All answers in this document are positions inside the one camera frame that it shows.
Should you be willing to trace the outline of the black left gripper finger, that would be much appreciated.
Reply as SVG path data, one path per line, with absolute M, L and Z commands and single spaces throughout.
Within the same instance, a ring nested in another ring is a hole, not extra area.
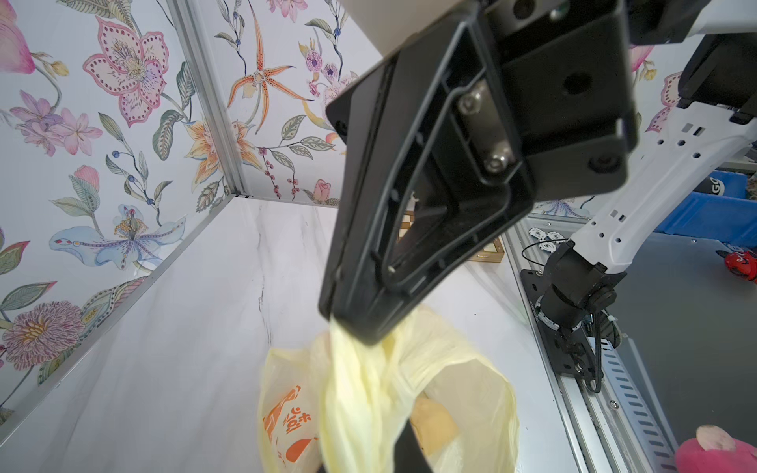
M 410 421 L 407 421 L 403 431 L 394 446 L 395 473 L 432 473 Z

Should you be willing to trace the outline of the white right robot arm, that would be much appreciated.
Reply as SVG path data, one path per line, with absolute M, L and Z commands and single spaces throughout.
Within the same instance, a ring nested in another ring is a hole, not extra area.
M 352 1 L 384 57 L 327 109 L 347 145 L 319 311 L 376 344 L 538 202 L 607 194 L 552 255 L 560 330 L 756 139 L 752 1 Z

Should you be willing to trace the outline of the yellow plastic bag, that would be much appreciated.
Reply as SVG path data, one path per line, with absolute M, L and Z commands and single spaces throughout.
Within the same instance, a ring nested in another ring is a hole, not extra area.
M 416 398 L 449 410 L 459 436 L 433 472 L 512 472 L 516 394 L 443 317 L 418 307 L 369 346 L 332 322 L 308 348 L 272 349 L 261 376 L 258 448 L 267 472 L 394 472 Z

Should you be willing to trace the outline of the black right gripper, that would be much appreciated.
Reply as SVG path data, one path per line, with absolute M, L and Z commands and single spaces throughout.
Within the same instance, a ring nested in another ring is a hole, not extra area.
M 321 314 L 375 345 L 533 201 L 619 189 L 628 46 L 622 1 L 465 1 L 351 84 Z

